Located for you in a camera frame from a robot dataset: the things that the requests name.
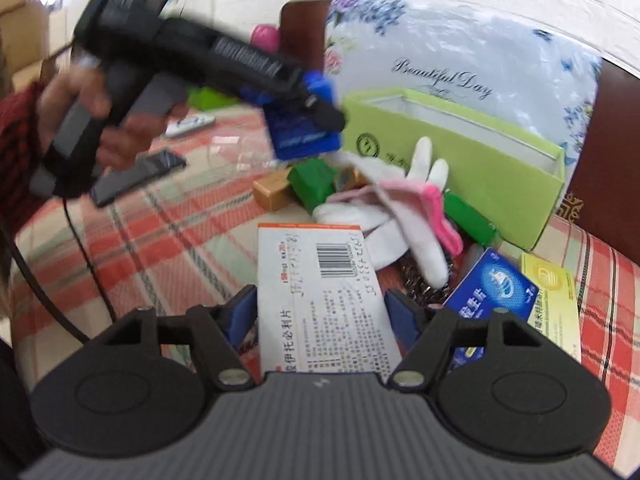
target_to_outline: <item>cord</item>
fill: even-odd
[[[94,264],[92,264],[91,259],[89,258],[89,255],[87,254],[84,245],[82,244],[82,241],[80,240],[80,236],[78,235],[78,231],[76,231],[76,228],[73,225],[73,222],[71,221],[71,215],[69,214],[69,209],[66,205],[66,198],[62,199],[62,207],[65,210],[65,217],[66,217],[66,222],[69,224],[69,229],[71,229],[71,232],[73,233],[74,238],[76,239],[76,242],[78,243],[78,247],[80,248],[80,252],[82,253],[82,256],[84,257],[84,260],[86,262],[86,267],[87,269],[89,269],[89,272],[91,273],[91,276],[94,279],[95,282],[95,286],[98,288],[98,292],[100,293],[100,296],[102,298],[102,300],[104,301],[104,305],[107,307],[107,311],[109,311],[109,316],[111,317],[111,322],[116,322],[118,320],[118,317],[116,316],[116,311],[113,308],[113,304],[111,303],[111,301],[109,300],[109,297],[107,296],[107,291],[104,290],[104,287],[102,286],[102,283],[100,282],[100,279],[98,278],[98,274],[95,270],[95,266]]]
[[[89,337],[82,332],[77,326],[71,323],[68,318],[60,311],[58,307],[49,299],[46,292],[42,289],[38,280],[31,272],[31,269],[27,265],[27,262],[24,261],[22,254],[20,254],[20,249],[15,244],[14,236],[11,231],[4,225],[4,222],[0,221],[0,230],[2,231],[2,236],[4,236],[4,241],[9,247],[9,252],[11,256],[14,258],[15,263],[18,265],[18,269],[24,276],[24,280],[31,287],[31,290],[36,295],[36,298],[40,300],[40,303],[45,308],[47,312],[51,314],[51,317],[55,319],[62,328],[64,328],[67,332],[69,332],[73,337],[78,339],[79,342],[85,344],[89,341]]]

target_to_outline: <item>plaid tablecloth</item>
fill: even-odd
[[[231,143],[214,153],[214,137]],[[267,170],[254,167],[238,173],[236,137],[252,139],[258,152],[268,150],[260,115],[247,108],[226,110],[210,130],[156,143],[155,148],[171,144],[185,155],[187,170],[102,211],[87,198],[70,206],[118,316],[143,305],[175,315],[195,304],[222,303],[256,281],[258,222],[310,220],[299,206],[268,214],[254,202],[252,182]],[[49,202],[38,213],[18,244],[51,299],[72,322],[89,336],[110,324],[59,201]],[[604,381],[613,399],[613,414],[596,454],[628,475],[640,463],[640,269],[557,217],[550,220],[534,252],[575,275],[582,363]],[[392,271],[379,277],[383,288],[399,285]],[[79,344],[51,319],[15,272],[10,292],[14,349],[20,373],[31,388]],[[168,351],[188,363],[184,349]],[[257,371],[257,348],[250,342],[242,358]]]

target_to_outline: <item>gray ribbed panel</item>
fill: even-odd
[[[25,480],[604,480],[589,456],[555,465],[487,457],[444,430],[418,396],[373,374],[272,374],[223,396],[173,446],[126,460],[48,454]]]

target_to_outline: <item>barcode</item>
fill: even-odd
[[[356,275],[349,244],[316,244],[316,252],[322,278],[349,278]]]

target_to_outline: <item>pink object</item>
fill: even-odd
[[[251,44],[275,54],[280,49],[280,31],[275,25],[258,25],[251,34]]]
[[[386,192],[393,193],[394,200],[417,202],[415,205],[423,213],[429,223],[429,227],[431,227],[443,247],[452,256],[458,256],[463,251],[462,238],[444,217],[444,200],[442,199],[442,192],[437,186],[428,182],[424,183],[405,178],[382,180],[378,183],[378,186]],[[372,201],[380,203],[373,186],[334,193],[327,199],[327,202],[350,202],[355,198],[367,203]]]

